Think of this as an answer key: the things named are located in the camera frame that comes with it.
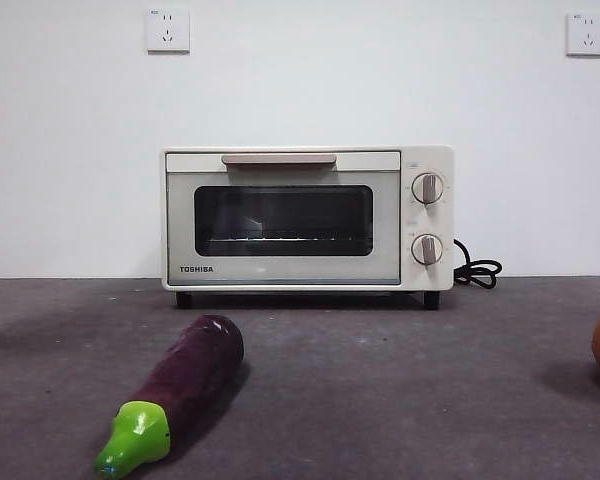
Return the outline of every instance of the purple eggplant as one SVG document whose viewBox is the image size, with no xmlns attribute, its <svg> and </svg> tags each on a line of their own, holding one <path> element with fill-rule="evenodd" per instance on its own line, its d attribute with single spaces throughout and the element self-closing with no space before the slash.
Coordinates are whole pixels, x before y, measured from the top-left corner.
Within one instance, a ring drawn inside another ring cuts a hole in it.
<svg viewBox="0 0 600 480">
<path fill-rule="evenodd" d="M 238 327 L 220 315 L 202 315 L 156 365 L 113 419 L 98 456 L 100 478 L 119 479 L 164 458 L 238 372 L 244 357 Z"/>
</svg>

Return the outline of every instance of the knob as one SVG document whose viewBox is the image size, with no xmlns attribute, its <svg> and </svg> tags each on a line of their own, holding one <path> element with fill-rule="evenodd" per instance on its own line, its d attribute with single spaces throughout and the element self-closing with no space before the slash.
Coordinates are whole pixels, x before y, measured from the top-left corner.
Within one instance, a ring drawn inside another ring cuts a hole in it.
<svg viewBox="0 0 600 480">
<path fill-rule="evenodd" d="M 429 205 L 440 200 L 442 197 L 442 179 L 435 173 L 423 173 L 418 175 L 413 184 L 411 191 L 420 203 Z"/>
<path fill-rule="evenodd" d="M 411 253 L 416 262 L 433 265 L 442 258 L 442 242 L 435 235 L 420 235 L 413 241 Z"/>
</svg>

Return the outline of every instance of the toaster oven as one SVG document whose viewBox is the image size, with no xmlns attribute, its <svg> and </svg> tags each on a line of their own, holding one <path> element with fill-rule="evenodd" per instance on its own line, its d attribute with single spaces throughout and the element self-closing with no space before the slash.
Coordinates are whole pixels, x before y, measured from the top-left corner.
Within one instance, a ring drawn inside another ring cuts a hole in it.
<svg viewBox="0 0 600 480">
<path fill-rule="evenodd" d="M 446 146 L 168 148 L 162 284 L 195 292 L 423 291 L 453 285 Z"/>
</svg>

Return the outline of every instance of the power cord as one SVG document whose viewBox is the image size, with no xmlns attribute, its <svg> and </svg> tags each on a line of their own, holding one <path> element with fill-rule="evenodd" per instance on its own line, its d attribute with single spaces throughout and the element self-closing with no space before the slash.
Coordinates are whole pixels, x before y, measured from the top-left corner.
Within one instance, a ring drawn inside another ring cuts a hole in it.
<svg viewBox="0 0 600 480">
<path fill-rule="evenodd" d="M 471 282 L 480 285 L 482 288 L 491 290 L 496 286 L 496 275 L 502 271 L 502 264 L 495 260 L 474 260 L 471 261 L 469 251 L 460 241 L 454 240 L 462 253 L 464 253 L 465 264 L 453 270 L 453 279 L 460 285 L 469 285 Z M 489 277 L 490 281 L 484 282 L 476 277 Z"/>
</svg>

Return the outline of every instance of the wall outlet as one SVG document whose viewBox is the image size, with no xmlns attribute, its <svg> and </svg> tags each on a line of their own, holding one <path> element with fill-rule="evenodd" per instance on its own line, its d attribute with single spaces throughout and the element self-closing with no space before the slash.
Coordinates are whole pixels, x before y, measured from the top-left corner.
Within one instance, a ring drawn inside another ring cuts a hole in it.
<svg viewBox="0 0 600 480">
<path fill-rule="evenodd" d="M 567 14 L 567 55 L 600 57 L 600 13 Z"/>
<path fill-rule="evenodd" d="M 145 32 L 149 52 L 189 51 L 189 10 L 153 8 L 147 11 Z"/>
</svg>

